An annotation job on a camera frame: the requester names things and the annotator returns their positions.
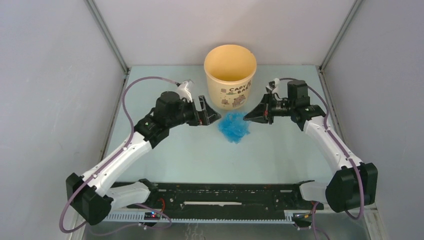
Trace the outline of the left small circuit board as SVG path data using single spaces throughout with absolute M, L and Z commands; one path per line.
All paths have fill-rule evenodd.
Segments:
M 158 221 L 162 219 L 162 216 L 157 212 L 149 211 L 144 213 L 143 219 L 148 221 Z

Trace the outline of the yellow cartoon trash bin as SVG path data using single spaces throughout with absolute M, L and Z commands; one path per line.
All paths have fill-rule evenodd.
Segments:
M 204 60 L 209 98 L 226 111 L 241 108 L 248 100 L 257 60 L 247 48 L 225 44 L 212 49 Z

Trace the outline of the blue plastic trash bag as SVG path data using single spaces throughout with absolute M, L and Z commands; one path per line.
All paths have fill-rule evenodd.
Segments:
M 218 123 L 218 130 L 234 144 L 239 144 L 243 137 L 250 134 L 250 122 L 244 120 L 247 112 L 229 111 Z

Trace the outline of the left aluminium frame post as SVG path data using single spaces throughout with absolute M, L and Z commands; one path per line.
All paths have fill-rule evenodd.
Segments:
M 120 68 L 124 72 L 125 75 L 128 75 L 130 72 L 130 67 L 124 60 L 124 57 L 119 50 L 119 47 L 96 3 L 95 0 L 85 0 L 84 1 L 88 10 L 93 16 L 94 21 L 96 22 L 97 26 L 99 27 L 99 30 L 101 31 L 102 35 L 104 36 L 106 43 L 110 47 L 113 55 L 115 56 L 116 60 L 118 61 Z

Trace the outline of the right aluminium frame post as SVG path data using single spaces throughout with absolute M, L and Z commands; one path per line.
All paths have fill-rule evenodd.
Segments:
M 325 71 L 325 68 L 330 63 L 335 51 L 337 50 L 339 44 L 343 40 L 347 30 L 349 29 L 352 21 L 354 20 L 355 16 L 357 15 L 360 7 L 364 3 L 364 0 L 355 0 L 349 9 L 345 19 L 342 22 L 341 27 L 339 28 L 335 38 L 333 39 L 328 51 L 326 52 L 326 55 L 324 59 L 322 60 L 319 69 L 323 73 Z

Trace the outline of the right small circuit board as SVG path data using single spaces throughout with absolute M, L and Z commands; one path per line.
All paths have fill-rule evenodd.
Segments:
M 304 212 L 304 213 L 294 213 L 292 220 L 296 221 L 311 221 L 313 212 Z

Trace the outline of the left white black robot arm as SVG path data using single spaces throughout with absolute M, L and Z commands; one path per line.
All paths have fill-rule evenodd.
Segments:
M 163 92 L 155 107 L 131 126 L 128 138 L 115 151 L 83 175 L 72 173 L 67 177 L 67 205 L 92 226 L 102 222 L 115 209 L 135 204 L 142 204 L 145 208 L 156 206 L 158 194 L 149 181 L 121 187 L 113 187 L 113 184 L 136 160 L 167 138 L 170 129 L 184 124 L 208 126 L 221 118 L 203 95 L 198 99 L 200 111 L 186 97 L 180 97 L 174 91 Z

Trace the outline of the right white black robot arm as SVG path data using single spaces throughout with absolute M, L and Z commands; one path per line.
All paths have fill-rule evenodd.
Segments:
M 247 122 L 273 124 L 275 117 L 289 117 L 319 148 L 333 174 L 329 183 L 309 181 L 291 194 L 291 204 L 304 209 L 313 202 L 328 204 L 336 213 L 345 212 L 359 219 L 365 207 L 375 202 L 378 169 L 356 156 L 329 125 L 329 110 L 311 104 L 309 92 L 316 91 L 304 80 L 286 77 L 287 97 L 278 95 L 282 78 L 270 81 L 259 104 L 243 119 Z

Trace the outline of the aluminium frame post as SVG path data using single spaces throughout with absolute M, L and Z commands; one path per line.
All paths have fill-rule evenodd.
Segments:
M 116 60 L 118 61 L 120 68 L 124 72 L 125 75 L 128 75 L 130 72 L 130 67 L 124 60 L 124 57 L 119 50 L 119 47 L 96 3 L 95 0 L 85 0 L 84 1 L 88 10 L 93 16 L 94 21 L 96 22 L 97 26 L 99 27 L 99 30 L 101 31 L 102 35 L 104 36 L 106 43 L 110 47 L 113 55 L 115 56 Z
M 339 28 L 335 38 L 333 39 L 328 51 L 326 52 L 326 55 L 324 59 L 322 60 L 319 69 L 323 73 L 325 71 L 325 68 L 330 63 L 335 51 L 337 50 L 339 44 L 343 40 L 347 30 L 349 29 L 352 21 L 354 20 L 355 16 L 357 15 L 360 7 L 364 3 L 364 0 L 355 0 L 349 9 L 345 19 L 342 22 L 341 27 Z

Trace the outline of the small circuit board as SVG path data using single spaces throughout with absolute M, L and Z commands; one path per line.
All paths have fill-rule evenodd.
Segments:
M 162 216 L 157 212 L 149 211 L 144 213 L 143 219 L 148 221 L 158 221 L 162 219 Z
M 304 213 L 294 213 L 292 220 L 296 221 L 311 221 L 313 212 L 304 212 Z

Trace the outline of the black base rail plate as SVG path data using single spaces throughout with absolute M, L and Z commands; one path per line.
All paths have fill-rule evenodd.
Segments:
M 300 183 L 223 184 L 155 183 L 144 205 L 177 217 L 276 218 L 285 213 L 309 213 L 312 200 L 303 199 Z

